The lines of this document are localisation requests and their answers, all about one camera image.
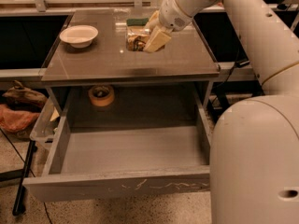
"speckled floor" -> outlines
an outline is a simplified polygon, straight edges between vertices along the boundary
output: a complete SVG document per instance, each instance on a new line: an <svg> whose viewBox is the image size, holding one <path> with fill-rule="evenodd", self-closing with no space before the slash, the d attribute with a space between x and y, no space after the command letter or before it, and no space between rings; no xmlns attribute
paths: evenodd
<svg viewBox="0 0 299 224"><path fill-rule="evenodd" d="M9 137L23 158L28 142ZM40 175L48 151L37 144L32 170ZM0 133L0 172L22 168L23 163L11 144ZM0 223L50 223L44 204L26 193L24 214L14 217L12 208L18 190L19 179L0 183ZM72 224L210 224L210 193L144 196L110 200L88 200L46 203L51 223Z"/></svg>

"white bowl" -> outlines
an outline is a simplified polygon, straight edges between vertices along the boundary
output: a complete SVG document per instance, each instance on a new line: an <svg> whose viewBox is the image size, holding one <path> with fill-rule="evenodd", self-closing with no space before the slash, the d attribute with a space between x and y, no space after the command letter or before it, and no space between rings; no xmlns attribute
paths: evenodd
<svg viewBox="0 0 299 224"><path fill-rule="evenodd" d="M72 47L82 49L90 46L97 35L98 31L93 26L79 25L66 28L60 33L59 37Z"/></svg>

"masking tape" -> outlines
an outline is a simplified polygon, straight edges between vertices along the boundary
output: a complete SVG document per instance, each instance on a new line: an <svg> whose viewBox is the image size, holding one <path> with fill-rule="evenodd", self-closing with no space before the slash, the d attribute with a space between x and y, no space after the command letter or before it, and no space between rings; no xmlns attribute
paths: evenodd
<svg viewBox="0 0 299 224"><path fill-rule="evenodd" d="M93 86L88 90L88 96L93 105L107 106L114 101L114 90L112 86Z"/></svg>

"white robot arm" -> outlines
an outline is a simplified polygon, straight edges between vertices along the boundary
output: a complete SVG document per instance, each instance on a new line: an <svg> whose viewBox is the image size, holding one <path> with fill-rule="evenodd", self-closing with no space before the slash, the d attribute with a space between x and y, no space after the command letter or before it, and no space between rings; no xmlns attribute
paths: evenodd
<svg viewBox="0 0 299 224"><path fill-rule="evenodd" d="M216 1L164 0L159 23L180 31ZM216 124L213 224L298 223L299 40L263 0L219 1L266 95L231 106Z"/></svg>

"countertop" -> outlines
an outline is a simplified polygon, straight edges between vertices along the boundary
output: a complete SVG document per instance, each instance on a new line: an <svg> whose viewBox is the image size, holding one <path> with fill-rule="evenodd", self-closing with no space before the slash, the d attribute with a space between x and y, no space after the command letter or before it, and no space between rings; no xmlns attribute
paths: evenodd
<svg viewBox="0 0 299 224"><path fill-rule="evenodd" d="M60 42L42 82L51 86L86 83L207 80L219 75L205 43L193 24L172 33L164 49L154 53L126 48L126 20L148 18L152 8L99 8L76 11L69 26L91 25L99 35L85 49Z"/></svg>

